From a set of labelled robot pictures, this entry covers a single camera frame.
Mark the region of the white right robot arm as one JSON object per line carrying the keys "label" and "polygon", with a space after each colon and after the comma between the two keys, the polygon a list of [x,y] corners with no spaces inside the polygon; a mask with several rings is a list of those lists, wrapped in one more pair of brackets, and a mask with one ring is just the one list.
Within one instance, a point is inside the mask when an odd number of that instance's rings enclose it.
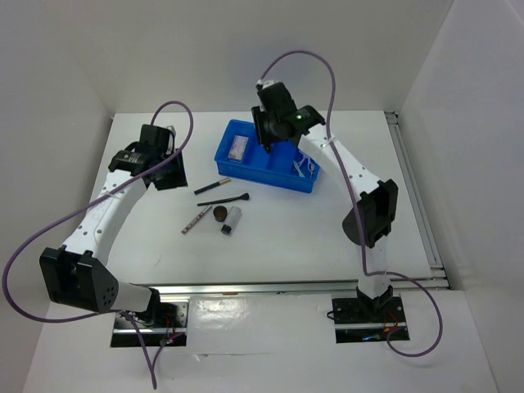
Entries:
{"label": "white right robot arm", "polygon": [[328,117],[312,106],[297,107],[286,86],[259,80],[258,106],[251,108],[257,142],[267,153],[278,142],[289,142],[312,158],[348,193],[350,210],[342,221],[349,240],[360,248],[362,273],[357,285],[357,310],[367,321],[377,320],[392,298],[386,275],[386,237],[395,220],[399,188],[361,164],[332,134]]}

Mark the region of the clear blush palette case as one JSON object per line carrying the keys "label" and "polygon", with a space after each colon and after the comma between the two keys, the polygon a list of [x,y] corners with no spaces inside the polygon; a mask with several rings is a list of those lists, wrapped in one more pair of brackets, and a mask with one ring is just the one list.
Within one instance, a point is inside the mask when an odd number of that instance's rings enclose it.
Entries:
{"label": "clear blush palette case", "polygon": [[228,151],[228,159],[242,162],[248,147],[248,143],[249,138],[247,136],[235,135]]}

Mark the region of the mint green spatula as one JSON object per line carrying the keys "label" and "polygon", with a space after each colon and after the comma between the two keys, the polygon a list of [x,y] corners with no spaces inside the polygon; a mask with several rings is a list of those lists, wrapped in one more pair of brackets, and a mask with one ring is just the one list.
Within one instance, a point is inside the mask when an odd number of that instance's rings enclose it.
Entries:
{"label": "mint green spatula", "polygon": [[298,162],[296,162],[296,161],[293,162],[293,169],[297,172],[299,177],[301,177],[301,178],[305,177],[304,173],[300,169],[300,165],[299,165]]}

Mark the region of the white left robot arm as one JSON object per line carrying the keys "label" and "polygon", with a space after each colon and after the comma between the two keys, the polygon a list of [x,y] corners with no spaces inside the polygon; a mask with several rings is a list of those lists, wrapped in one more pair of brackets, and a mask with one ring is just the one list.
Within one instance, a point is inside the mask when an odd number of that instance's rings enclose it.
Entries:
{"label": "white left robot arm", "polygon": [[40,255],[51,301],[100,314],[125,310],[144,327],[158,323],[158,291],[121,282],[106,265],[125,220],[149,187],[163,191],[187,186],[174,141],[174,127],[145,124],[139,140],[113,156],[99,193],[104,200],[87,210],[60,247],[48,247]]}

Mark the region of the clear bottle black cap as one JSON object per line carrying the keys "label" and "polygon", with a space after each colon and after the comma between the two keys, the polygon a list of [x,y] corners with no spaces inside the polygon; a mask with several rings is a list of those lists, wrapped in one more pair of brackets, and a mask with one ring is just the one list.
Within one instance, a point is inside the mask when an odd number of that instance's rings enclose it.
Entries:
{"label": "clear bottle black cap", "polygon": [[221,228],[221,233],[225,235],[231,235],[236,226],[238,225],[238,222],[240,218],[242,217],[242,210],[238,208],[237,206],[233,206],[230,211],[228,212],[228,215],[226,217],[226,220],[223,223],[223,226]]}

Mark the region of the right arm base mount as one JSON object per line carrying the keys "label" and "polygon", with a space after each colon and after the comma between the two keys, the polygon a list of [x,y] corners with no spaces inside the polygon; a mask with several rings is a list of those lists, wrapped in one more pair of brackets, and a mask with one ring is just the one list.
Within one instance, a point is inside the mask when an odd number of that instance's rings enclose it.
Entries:
{"label": "right arm base mount", "polygon": [[332,309],[326,313],[333,321],[337,344],[386,341],[409,341],[404,305],[399,296],[376,314],[366,314],[356,297],[333,298]]}

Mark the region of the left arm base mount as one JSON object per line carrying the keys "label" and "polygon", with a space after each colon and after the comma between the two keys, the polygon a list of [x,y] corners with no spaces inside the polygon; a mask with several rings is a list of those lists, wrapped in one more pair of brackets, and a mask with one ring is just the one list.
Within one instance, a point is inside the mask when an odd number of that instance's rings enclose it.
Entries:
{"label": "left arm base mount", "polygon": [[[189,299],[175,299],[162,304],[154,316],[129,312],[142,334],[146,347],[184,347],[187,345]],[[111,334],[111,348],[138,348],[140,341],[133,324],[122,315],[116,315]]]}

